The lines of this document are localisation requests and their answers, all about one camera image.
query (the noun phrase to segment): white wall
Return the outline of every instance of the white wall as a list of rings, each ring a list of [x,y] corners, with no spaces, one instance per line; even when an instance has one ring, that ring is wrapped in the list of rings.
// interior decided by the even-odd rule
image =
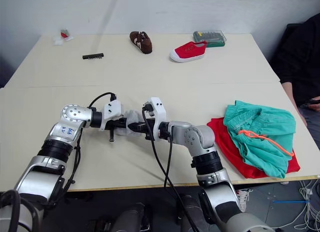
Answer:
[[[320,13],[320,0],[0,0],[0,57],[15,70],[41,34],[252,33],[268,58],[287,23]]]

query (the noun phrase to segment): red cloth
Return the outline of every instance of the red cloth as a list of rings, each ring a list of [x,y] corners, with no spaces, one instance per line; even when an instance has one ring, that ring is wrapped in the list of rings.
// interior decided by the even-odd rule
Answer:
[[[245,178],[263,178],[267,175],[262,171],[243,162],[238,148],[228,134],[227,127],[224,126],[224,118],[213,118],[207,124],[215,135],[215,142],[226,158],[236,167]],[[287,173],[300,170],[296,155],[289,160]]]

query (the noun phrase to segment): person's arm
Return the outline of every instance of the person's arm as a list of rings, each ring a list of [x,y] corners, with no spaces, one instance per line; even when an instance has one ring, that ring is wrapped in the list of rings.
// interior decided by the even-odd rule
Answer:
[[[296,111],[300,115],[300,118],[302,119],[303,123],[305,124],[305,126],[307,126],[307,122],[306,122],[305,118],[299,112],[298,107],[296,105],[296,102],[295,102],[295,99],[294,99],[294,93],[293,93],[293,90],[292,90],[292,83],[291,82],[282,83],[282,87],[283,87],[285,93],[287,94],[287,96],[289,97],[289,99],[291,100],[294,108],[296,109]]]

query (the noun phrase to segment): floor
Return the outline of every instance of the floor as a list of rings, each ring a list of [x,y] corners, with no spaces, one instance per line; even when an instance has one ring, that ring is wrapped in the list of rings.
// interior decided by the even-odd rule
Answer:
[[[302,203],[273,203],[273,200],[301,200],[300,183],[290,182],[288,185],[279,183],[255,187],[247,202],[247,212],[253,213],[269,226],[278,227],[291,222],[302,210]],[[178,187],[178,192],[198,197],[197,187]],[[126,206],[143,202],[153,208],[154,231],[179,231],[175,224],[175,201],[163,188],[111,190],[85,193],[69,193],[67,200],[62,201],[50,211],[43,220],[42,231],[84,231],[90,219],[101,216],[115,217]],[[320,199],[312,198],[312,202],[320,207]],[[294,224],[304,221],[301,216]],[[283,228],[284,231],[298,231],[293,225]],[[210,231],[219,231],[212,225]]]

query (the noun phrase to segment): person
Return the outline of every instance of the person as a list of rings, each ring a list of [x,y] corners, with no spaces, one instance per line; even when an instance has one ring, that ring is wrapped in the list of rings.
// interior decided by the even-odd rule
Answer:
[[[298,26],[270,64],[320,149],[320,103],[307,105],[320,100],[320,14]]]

